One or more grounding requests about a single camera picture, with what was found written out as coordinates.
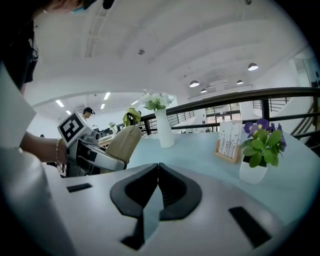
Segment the purple flower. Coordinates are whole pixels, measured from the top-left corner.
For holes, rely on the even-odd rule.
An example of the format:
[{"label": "purple flower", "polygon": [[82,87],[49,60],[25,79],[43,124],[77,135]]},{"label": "purple flower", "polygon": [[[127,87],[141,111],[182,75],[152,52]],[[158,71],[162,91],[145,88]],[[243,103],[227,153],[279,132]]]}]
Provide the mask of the purple flower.
[{"label": "purple flower", "polygon": [[249,137],[253,136],[255,133],[257,133],[259,130],[259,126],[257,124],[253,124],[250,128]]},{"label": "purple flower", "polygon": [[273,133],[276,130],[275,124],[272,122],[271,126],[269,126],[266,131]]},{"label": "purple flower", "polygon": [[245,125],[244,125],[244,131],[248,134],[250,133],[250,129],[252,127],[253,123],[252,122],[246,122]]},{"label": "purple flower", "polygon": [[287,142],[285,140],[285,136],[284,136],[284,132],[282,131],[282,126],[280,125],[280,123],[278,124],[278,128],[277,130],[281,131],[281,140],[280,140],[280,147],[281,147],[281,151],[285,152],[286,146],[287,146]]},{"label": "purple flower", "polygon": [[268,120],[264,119],[264,118],[260,118],[256,124],[258,125],[259,129],[263,129],[266,130],[269,127],[269,122]]}]

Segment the bracelet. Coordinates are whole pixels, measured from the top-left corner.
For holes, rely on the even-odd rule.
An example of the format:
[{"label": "bracelet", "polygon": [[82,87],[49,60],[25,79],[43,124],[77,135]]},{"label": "bracelet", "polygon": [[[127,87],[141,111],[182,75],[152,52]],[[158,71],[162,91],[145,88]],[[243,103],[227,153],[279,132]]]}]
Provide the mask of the bracelet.
[{"label": "bracelet", "polygon": [[59,151],[59,142],[61,142],[62,140],[63,140],[62,138],[58,139],[58,141],[56,142],[56,147],[55,147],[55,159],[58,164],[61,164],[61,162],[59,161],[58,151]]}]

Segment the wooden card holder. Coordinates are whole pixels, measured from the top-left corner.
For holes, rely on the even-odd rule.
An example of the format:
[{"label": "wooden card holder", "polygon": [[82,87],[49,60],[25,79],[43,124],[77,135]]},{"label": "wooden card holder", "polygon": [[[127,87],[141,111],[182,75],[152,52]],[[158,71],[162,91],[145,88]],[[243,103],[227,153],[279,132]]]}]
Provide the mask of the wooden card holder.
[{"label": "wooden card holder", "polygon": [[233,164],[235,164],[237,162],[238,156],[240,155],[240,146],[236,147],[234,158],[231,158],[231,157],[228,157],[228,156],[226,156],[224,154],[219,153],[218,152],[218,148],[219,148],[219,140],[217,140],[215,142],[214,154],[216,154],[217,156],[219,156],[219,157],[221,157],[221,158],[223,158],[223,159],[225,159],[225,160],[227,160],[227,161],[229,161],[229,162],[231,162]]}]

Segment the white flower pot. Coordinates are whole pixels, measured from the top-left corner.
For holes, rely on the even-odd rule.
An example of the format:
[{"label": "white flower pot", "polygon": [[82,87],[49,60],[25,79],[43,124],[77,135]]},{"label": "white flower pot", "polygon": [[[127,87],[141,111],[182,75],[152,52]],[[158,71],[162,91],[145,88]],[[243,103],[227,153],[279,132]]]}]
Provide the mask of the white flower pot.
[{"label": "white flower pot", "polygon": [[248,162],[242,161],[239,176],[240,179],[245,182],[258,184],[264,178],[267,169],[268,165],[266,167],[258,165],[254,168],[251,168]]},{"label": "white flower pot", "polygon": [[113,135],[113,136],[115,136],[115,135],[116,135],[116,133],[117,133],[117,132],[116,132],[115,127],[112,127],[111,129],[112,129],[112,132],[113,132],[113,134],[112,134],[112,135]]},{"label": "white flower pot", "polygon": [[156,110],[154,111],[154,114],[156,117],[156,128],[158,130],[160,145],[162,148],[171,148],[175,144],[175,140],[167,118],[167,110]]}]

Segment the beige chair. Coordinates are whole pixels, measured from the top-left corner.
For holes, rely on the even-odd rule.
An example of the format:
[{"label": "beige chair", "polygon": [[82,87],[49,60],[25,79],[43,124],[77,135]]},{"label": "beige chair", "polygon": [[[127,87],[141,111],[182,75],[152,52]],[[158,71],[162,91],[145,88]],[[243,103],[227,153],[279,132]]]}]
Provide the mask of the beige chair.
[{"label": "beige chair", "polygon": [[[122,129],[114,136],[105,153],[116,157],[126,164],[129,163],[136,146],[142,137],[141,130],[136,126],[129,126]],[[101,169],[101,174],[111,173],[113,170]]]}]

